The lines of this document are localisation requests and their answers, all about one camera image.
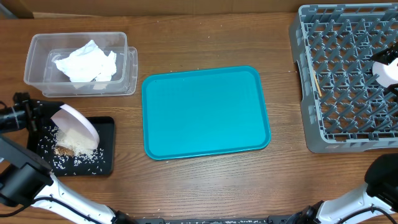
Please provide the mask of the wooden chopstick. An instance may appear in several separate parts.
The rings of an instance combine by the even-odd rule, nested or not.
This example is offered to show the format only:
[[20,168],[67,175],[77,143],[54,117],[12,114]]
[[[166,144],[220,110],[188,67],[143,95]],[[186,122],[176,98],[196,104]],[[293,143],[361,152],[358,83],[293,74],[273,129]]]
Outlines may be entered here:
[[319,86],[319,82],[318,82],[318,79],[317,79],[317,74],[315,72],[313,74],[313,77],[314,77],[314,80],[315,80],[315,86],[317,88],[318,95],[319,95],[319,97],[322,97],[322,92],[321,92],[321,89],[320,89],[320,86]]

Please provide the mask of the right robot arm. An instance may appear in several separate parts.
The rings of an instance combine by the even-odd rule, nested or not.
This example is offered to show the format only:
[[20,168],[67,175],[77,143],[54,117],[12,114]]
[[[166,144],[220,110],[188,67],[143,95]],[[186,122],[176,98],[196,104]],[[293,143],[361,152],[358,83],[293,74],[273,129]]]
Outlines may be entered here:
[[293,214],[286,223],[360,223],[397,213],[397,154],[379,156],[368,168],[364,184],[334,200],[319,201]]

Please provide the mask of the brown food scrap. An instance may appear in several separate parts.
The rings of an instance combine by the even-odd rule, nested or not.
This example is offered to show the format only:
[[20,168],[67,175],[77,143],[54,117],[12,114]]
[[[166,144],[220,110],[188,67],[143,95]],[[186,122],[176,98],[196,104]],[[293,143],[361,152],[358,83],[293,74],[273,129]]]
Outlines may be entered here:
[[75,155],[73,150],[63,147],[63,146],[55,146],[55,153],[56,153],[56,155],[59,155],[59,156],[73,157]]

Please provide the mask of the white round plate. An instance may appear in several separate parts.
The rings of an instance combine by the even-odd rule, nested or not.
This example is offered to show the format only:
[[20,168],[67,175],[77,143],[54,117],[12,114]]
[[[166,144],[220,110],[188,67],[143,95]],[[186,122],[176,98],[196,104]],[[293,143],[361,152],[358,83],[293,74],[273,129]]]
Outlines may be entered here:
[[73,130],[84,137],[90,143],[90,149],[96,149],[100,142],[100,137],[95,127],[79,111],[71,106],[64,104],[50,118],[58,128],[64,133]]

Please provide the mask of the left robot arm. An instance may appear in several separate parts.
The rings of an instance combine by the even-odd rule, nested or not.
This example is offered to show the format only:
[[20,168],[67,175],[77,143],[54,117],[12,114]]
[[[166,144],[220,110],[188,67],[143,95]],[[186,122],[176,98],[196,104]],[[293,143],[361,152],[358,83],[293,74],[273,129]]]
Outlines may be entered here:
[[98,204],[62,184],[50,164],[35,152],[43,124],[52,121],[64,133],[74,130],[96,148],[100,138],[94,126],[76,109],[61,101],[33,100],[28,93],[16,93],[14,105],[1,109],[1,134],[27,129],[28,148],[1,136],[1,159],[9,166],[1,172],[1,203],[16,208],[12,215],[28,207],[56,213],[74,223],[129,223],[129,215]]

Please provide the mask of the white napkin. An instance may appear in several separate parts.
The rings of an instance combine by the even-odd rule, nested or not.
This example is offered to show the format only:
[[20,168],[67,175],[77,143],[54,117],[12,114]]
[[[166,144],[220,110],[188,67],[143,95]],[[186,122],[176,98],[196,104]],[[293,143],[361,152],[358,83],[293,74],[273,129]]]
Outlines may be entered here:
[[94,40],[90,40],[67,58],[53,62],[71,82],[108,82],[117,72],[116,59],[115,52],[106,55]]

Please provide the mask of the white shallow bowl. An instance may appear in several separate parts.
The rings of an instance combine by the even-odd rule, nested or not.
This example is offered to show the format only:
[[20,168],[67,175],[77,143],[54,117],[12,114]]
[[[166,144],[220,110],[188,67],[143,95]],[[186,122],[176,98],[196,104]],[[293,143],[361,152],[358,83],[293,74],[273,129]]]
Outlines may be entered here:
[[380,62],[374,62],[372,72],[373,75],[378,75],[378,77],[376,78],[378,84],[380,84],[384,88],[387,88],[393,84],[397,84],[397,63],[398,58],[393,60],[389,65],[385,65]]

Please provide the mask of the pile of white rice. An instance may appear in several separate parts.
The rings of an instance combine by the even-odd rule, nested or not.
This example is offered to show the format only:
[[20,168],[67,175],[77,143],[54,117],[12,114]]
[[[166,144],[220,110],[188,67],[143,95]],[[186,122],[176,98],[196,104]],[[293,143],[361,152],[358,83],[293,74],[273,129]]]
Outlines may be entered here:
[[[63,146],[74,151],[75,155],[59,156],[55,146]],[[103,150],[90,149],[90,143],[77,132],[67,133],[57,126],[44,127],[43,136],[37,144],[37,152],[52,167],[57,176],[99,175],[103,172]]]

